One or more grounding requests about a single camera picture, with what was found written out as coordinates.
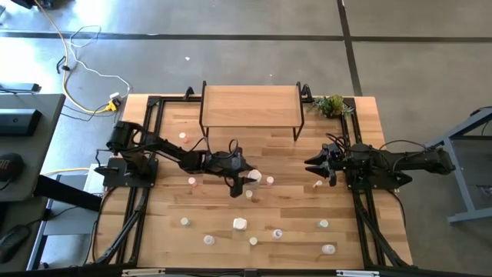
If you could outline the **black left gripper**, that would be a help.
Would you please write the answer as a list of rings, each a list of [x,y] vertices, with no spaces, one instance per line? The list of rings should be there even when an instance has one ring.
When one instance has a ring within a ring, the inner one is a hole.
[[[232,198],[237,198],[242,194],[244,184],[257,181],[257,179],[240,176],[242,172],[252,170],[254,167],[246,163],[241,149],[232,153],[216,152],[207,155],[204,161],[204,173],[224,178]]]

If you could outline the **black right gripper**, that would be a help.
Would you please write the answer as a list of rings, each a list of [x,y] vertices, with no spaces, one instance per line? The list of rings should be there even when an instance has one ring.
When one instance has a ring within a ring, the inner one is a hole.
[[[346,169],[345,153],[336,143],[329,144],[326,149],[327,151],[320,151],[316,156],[305,160],[305,164],[311,165],[306,167],[305,170],[322,178],[327,178],[329,173],[329,185],[334,187],[337,184],[336,172]],[[322,165],[323,162],[327,162],[328,167]]]

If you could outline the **green potted plant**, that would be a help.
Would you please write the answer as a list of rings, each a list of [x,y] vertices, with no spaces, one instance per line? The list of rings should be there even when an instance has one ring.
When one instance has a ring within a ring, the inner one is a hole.
[[[309,109],[315,109],[325,118],[336,118],[340,115],[350,114],[354,108],[344,102],[344,98],[340,95],[319,96],[313,98],[313,102]]]

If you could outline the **grey metal cabinet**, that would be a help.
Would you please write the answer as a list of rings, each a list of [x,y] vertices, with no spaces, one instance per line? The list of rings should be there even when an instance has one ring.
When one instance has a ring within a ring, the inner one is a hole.
[[[95,164],[85,168],[59,169],[43,176],[74,189],[102,197],[102,176]],[[49,199],[47,222],[41,222],[27,269],[58,269],[87,262],[91,236],[98,213]]]

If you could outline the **black desk beam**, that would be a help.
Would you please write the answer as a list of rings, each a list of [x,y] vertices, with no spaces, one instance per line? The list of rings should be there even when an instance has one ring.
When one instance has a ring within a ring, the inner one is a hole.
[[[40,175],[33,196],[43,196],[58,202],[78,206],[83,209],[98,212],[101,198],[89,192],[71,187],[55,179]]]

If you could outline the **grey desk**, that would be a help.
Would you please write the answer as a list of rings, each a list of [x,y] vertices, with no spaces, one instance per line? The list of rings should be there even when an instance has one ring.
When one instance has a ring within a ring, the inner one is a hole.
[[[15,180],[0,182],[0,202],[19,202],[33,196],[64,102],[63,94],[0,95],[0,108],[33,108],[42,114],[32,136],[0,136],[0,155],[14,152],[24,161]]]

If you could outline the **black box device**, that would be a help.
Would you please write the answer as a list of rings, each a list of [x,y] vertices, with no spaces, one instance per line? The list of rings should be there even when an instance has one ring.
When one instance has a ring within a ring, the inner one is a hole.
[[[41,116],[33,108],[0,108],[0,136],[32,136]]]

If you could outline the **black round device red logo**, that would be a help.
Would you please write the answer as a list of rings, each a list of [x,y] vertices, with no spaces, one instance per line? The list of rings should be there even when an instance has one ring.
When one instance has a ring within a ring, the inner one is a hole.
[[[24,168],[22,157],[14,152],[0,155],[0,182],[15,180]]]

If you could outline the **black computer mouse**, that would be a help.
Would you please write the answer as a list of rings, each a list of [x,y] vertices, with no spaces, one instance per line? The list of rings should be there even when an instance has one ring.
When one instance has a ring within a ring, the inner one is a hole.
[[[0,239],[0,264],[9,262],[31,235],[27,225],[16,225]]]

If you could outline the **flat black device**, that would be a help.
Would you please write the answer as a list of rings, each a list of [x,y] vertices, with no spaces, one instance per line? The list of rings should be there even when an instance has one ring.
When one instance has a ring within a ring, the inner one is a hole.
[[[41,86],[37,83],[0,82],[0,91],[1,92],[38,93],[40,90],[41,90]]]

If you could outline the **wooden shelf black metal frame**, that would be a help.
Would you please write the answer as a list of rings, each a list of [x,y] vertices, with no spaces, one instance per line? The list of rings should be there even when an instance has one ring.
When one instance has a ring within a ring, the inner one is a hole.
[[[304,127],[301,83],[294,85],[209,85],[202,82],[199,125],[210,128],[291,128],[298,140]]]

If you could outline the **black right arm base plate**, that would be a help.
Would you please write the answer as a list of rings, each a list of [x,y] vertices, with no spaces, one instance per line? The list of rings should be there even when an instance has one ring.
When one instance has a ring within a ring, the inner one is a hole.
[[[348,186],[351,189],[399,189],[413,179],[402,172],[358,172],[351,179],[348,179]]]

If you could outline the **white bracket strip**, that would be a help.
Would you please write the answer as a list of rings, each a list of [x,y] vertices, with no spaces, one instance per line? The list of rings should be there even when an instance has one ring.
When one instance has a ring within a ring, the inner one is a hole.
[[[365,271],[365,270],[337,270],[337,277],[380,277],[378,271]]]
[[[121,277],[159,277],[164,274],[164,269],[125,269],[122,271]]]

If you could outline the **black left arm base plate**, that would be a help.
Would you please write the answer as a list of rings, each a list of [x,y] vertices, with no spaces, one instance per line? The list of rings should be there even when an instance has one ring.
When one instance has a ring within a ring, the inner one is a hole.
[[[103,186],[151,188],[155,184],[158,160],[145,155],[136,160],[110,158],[107,165],[95,169],[104,176]]]

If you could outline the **blue-grey metal table frame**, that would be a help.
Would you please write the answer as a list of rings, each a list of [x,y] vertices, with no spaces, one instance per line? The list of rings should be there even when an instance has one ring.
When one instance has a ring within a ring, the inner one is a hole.
[[[462,123],[427,142],[443,146],[455,165],[454,176],[466,210],[447,218],[449,223],[492,218],[492,135],[471,132],[492,127],[492,106],[479,108]]]

